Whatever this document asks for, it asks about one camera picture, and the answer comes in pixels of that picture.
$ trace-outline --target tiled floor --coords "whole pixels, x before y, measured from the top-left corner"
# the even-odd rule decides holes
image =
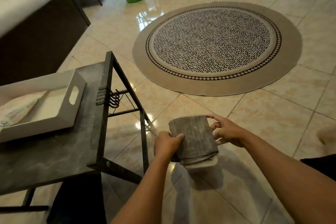
[[[132,46],[139,32],[169,11],[197,3],[243,1],[270,7],[295,24],[303,37],[298,65],[263,89],[227,97],[201,97],[164,89],[147,79],[133,63]],[[336,125],[336,0],[105,0],[104,6],[84,9],[91,26],[64,62],[61,70],[104,60],[112,50],[142,105],[154,120],[147,131],[149,159],[153,140],[168,121],[179,116],[215,112],[229,117],[295,158],[336,153],[323,146],[316,132]],[[122,89],[113,76],[113,88]],[[122,99],[121,109],[130,103]],[[142,172],[138,114],[111,118],[106,156]],[[107,221],[136,186],[103,174]],[[55,186],[39,189],[36,201],[52,202]],[[1,205],[20,204],[23,192],[0,197]],[[249,154],[226,144],[219,148],[219,164],[205,173],[188,174],[179,164],[167,171],[163,223],[292,223],[267,180]],[[43,213],[0,215],[0,223],[39,223]]]

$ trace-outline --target rug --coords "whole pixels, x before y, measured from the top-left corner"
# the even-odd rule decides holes
[[[170,90],[226,96],[262,88],[289,72],[302,38],[285,16],[242,2],[213,2],[174,10],[137,37],[140,71]]]

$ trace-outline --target beige rug border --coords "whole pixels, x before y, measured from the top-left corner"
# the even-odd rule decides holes
[[[187,10],[211,5],[227,5],[246,8],[264,15],[278,27],[282,43],[277,55],[262,68],[232,79],[198,81],[180,78],[159,69],[146,54],[146,40],[150,32],[165,19]],[[185,94],[199,96],[228,96],[242,94],[265,87],[288,73],[301,56],[302,37],[298,29],[282,14],[267,7],[244,2],[213,2],[183,7],[162,15],[151,22],[137,37],[132,50],[133,59],[139,70],[152,82]]]

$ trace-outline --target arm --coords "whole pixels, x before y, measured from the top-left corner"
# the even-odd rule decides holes
[[[255,134],[221,116],[211,128],[217,144],[244,147],[296,223],[336,223],[336,182],[319,171],[283,154]]]
[[[154,144],[154,161],[150,164],[139,186],[112,220],[111,224],[161,223],[163,190],[170,158],[184,138],[160,132]]]

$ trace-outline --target folded gray cloth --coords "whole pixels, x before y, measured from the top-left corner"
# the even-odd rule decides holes
[[[176,155],[180,164],[191,165],[203,162],[218,153],[205,115],[181,117],[169,122],[172,137],[185,134]]]

